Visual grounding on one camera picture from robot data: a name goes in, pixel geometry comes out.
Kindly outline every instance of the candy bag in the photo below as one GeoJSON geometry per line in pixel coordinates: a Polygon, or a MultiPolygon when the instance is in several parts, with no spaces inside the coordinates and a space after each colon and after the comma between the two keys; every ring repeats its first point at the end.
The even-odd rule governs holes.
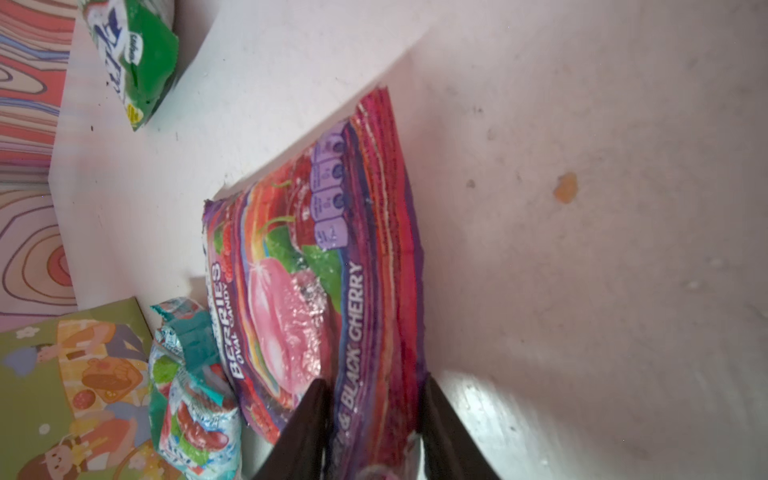
{"type": "Polygon", "coordinates": [[[159,105],[176,68],[174,0],[78,0],[78,5],[136,130],[159,105]]]}
{"type": "Polygon", "coordinates": [[[415,478],[422,265],[386,89],[243,192],[207,201],[208,302],[248,424],[275,442],[335,385],[327,478],[415,478]]]}
{"type": "Polygon", "coordinates": [[[187,478],[232,480],[240,471],[240,411],[210,316],[187,298],[152,308],[165,320],[149,360],[154,448],[187,478]]]}

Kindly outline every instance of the green book cover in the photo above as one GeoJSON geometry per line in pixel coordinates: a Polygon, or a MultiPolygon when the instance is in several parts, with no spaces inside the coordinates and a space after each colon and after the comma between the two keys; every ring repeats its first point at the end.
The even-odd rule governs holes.
{"type": "Polygon", "coordinates": [[[152,448],[147,354],[135,299],[0,333],[0,478],[174,480],[152,448]]]}

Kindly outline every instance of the stain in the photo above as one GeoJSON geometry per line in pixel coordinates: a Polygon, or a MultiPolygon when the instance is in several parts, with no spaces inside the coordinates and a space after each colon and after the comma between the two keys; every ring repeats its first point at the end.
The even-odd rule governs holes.
{"type": "Polygon", "coordinates": [[[576,180],[576,174],[573,172],[567,172],[565,175],[561,175],[558,178],[558,187],[554,189],[554,197],[558,199],[561,204],[569,204],[574,201],[576,194],[578,193],[578,181],[576,180]]]}
{"type": "Polygon", "coordinates": [[[698,292],[704,287],[701,280],[686,280],[683,282],[683,288],[689,292],[698,292]]]}
{"type": "Polygon", "coordinates": [[[756,305],[753,305],[752,303],[748,303],[746,307],[752,310],[752,312],[755,315],[757,315],[759,318],[763,320],[768,320],[768,310],[761,310],[760,308],[758,308],[756,305]]]}
{"type": "Polygon", "coordinates": [[[715,270],[725,270],[728,267],[728,262],[724,258],[710,257],[707,259],[707,265],[715,270]]]}
{"type": "Polygon", "coordinates": [[[752,88],[745,87],[744,85],[739,85],[734,90],[740,97],[746,97],[747,95],[752,94],[752,88]]]}
{"type": "Polygon", "coordinates": [[[627,451],[628,454],[630,454],[633,458],[636,458],[638,460],[650,460],[650,452],[643,447],[639,445],[633,445],[631,443],[625,442],[622,440],[622,444],[624,445],[624,450],[627,451]]]}

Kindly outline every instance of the pink candy illustration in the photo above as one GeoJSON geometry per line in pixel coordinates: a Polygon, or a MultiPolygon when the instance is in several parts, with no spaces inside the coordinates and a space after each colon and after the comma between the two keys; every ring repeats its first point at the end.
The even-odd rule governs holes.
{"type": "Polygon", "coordinates": [[[301,396],[323,367],[326,294],[311,270],[293,275],[274,258],[250,266],[248,303],[266,367],[281,388],[301,396]]]}

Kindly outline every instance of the white tabletop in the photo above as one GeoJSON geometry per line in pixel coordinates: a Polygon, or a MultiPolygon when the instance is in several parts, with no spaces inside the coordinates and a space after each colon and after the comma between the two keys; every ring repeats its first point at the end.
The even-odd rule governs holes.
{"type": "Polygon", "coordinates": [[[81,308],[202,300],[203,201],[381,81],[429,368],[501,477],[763,478],[768,7],[218,6],[180,5],[191,63],[137,133],[78,23],[50,184],[81,308]]]}

